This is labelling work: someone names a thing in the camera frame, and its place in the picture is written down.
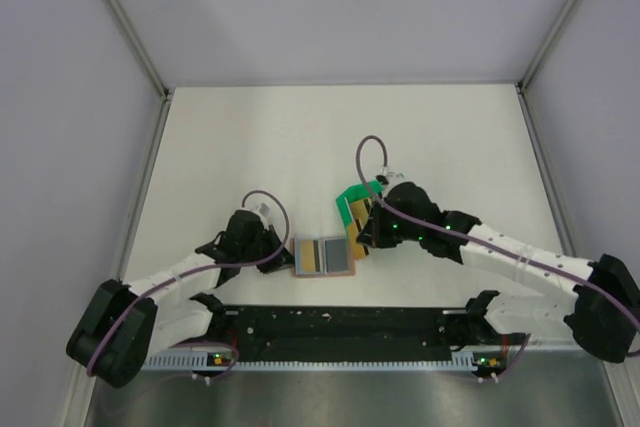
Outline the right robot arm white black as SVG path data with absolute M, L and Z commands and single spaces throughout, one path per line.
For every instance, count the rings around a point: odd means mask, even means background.
M 417 243 L 436 258 L 494 273 L 534 291 L 519 297 L 484 291 L 467 305 L 466 327 L 476 341 L 499 334 L 545 340 L 572 337 L 610 363 L 637 356 L 639 287 L 625 263 L 604 254 L 589 260 L 538 249 L 497 232 L 470 214 L 439 209 L 413 182 L 364 187 L 371 208 L 358 241 L 368 248 Z

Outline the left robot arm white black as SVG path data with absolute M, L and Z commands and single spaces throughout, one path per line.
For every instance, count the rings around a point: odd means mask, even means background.
M 245 267 L 269 274 L 292 266 L 287 241 L 259 210 L 236 210 L 224 230 L 174 266 L 129 283 L 103 282 L 66 344 L 67 356 L 120 388 L 161 351 L 197 337 L 220 341 L 227 321 L 215 312 L 210 290 Z

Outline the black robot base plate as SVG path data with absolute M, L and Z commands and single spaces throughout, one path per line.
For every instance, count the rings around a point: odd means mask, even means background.
M 413 307 L 228 305 L 208 335 L 241 361 L 449 360 L 477 343 L 464 315 Z

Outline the green plastic card bin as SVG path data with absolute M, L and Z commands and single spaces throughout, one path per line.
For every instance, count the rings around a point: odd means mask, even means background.
M 350 205 L 370 198 L 370 192 L 363 184 L 352 185 L 336 197 L 335 203 L 344 227 L 348 227 L 353 219 Z

